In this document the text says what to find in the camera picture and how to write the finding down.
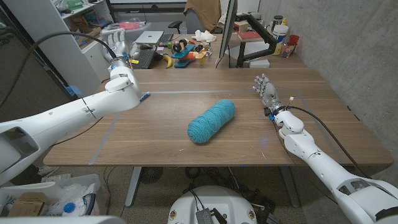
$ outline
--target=table leg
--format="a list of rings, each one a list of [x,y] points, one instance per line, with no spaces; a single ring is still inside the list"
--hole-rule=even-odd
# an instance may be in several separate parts
[[[127,192],[126,202],[124,203],[127,208],[131,207],[132,202],[134,200],[134,196],[136,194],[138,186],[139,175],[141,173],[141,168],[142,167],[134,167],[132,170],[129,191]]]
[[[287,190],[287,194],[289,195],[290,198],[290,204],[294,208],[299,208],[300,202],[299,202],[299,197],[297,196],[297,191],[296,187],[294,185],[293,181],[293,176],[292,172],[290,171],[289,167],[283,166],[279,167],[280,174],[282,175],[282,178],[285,182],[285,187]]]

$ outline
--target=yarn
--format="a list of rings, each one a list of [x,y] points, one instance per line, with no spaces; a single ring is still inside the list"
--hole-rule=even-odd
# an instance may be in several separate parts
[[[189,123],[188,136],[196,143],[207,142],[234,114],[234,102],[231,100],[220,100]]]

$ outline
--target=table surface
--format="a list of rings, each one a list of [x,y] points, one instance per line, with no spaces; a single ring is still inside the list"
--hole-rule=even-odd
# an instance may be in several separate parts
[[[152,94],[137,108],[104,117],[86,133],[53,147],[44,159],[51,166],[294,166],[264,116],[259,95],[251,90],[255,76],[265,73],[277,88],[281,102],[292,103],[317,115],[331,129],[358,164],[388,165],[390,154],[356,119],[339,96],[297,55],[268,55],[270,68],[228,68],[228,55],[215,68],[221,36],[212,43],[205,65],[165,69],[166,61],[150,70],[135,70],[142,91]],[[238,45],[233,37],[230,46]],[[218,100],[233,100],[234,118],[208,142],[193,143],[187,135],[191,120]],[[292,110],[315,138],[316,144],[337,162],[350,165],[327,132],[304,112]],[[70,138],[92,124],[65,137]]]

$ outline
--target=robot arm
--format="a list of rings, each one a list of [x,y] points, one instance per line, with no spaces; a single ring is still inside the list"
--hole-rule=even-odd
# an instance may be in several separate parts
[[[352,223],[375,223],[383,213],[398,210],[398,189],[381,181],[349,173],[325,154],[313,137],[304,130],[303,122],[280,103],[273,84],[262,74],[253,87],[267,107],[270,119],[278,126],[286,149],[305,161],[334,196],[338,205]]]
[[[103,116],[135,108],[138,81],[118,58],[105,91],[27,118],[0,123],[0,185],[31,165],[59,139]]]

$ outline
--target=cup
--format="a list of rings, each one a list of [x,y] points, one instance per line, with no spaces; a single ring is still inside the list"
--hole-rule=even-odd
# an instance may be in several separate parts
[[[299,36],[297,35],[290,35],[289,36],[289,42],[294,43],[297,46],[297,43],[299,42]]]
[[[186,27],[180,28],[181,39],[185,39],[188,36],[188,29]]]
[[[282,43],[282,51],[280,52],[280,56],[288,58],[290,54],[296,48],[296,44],[293,42],[283,42]]]

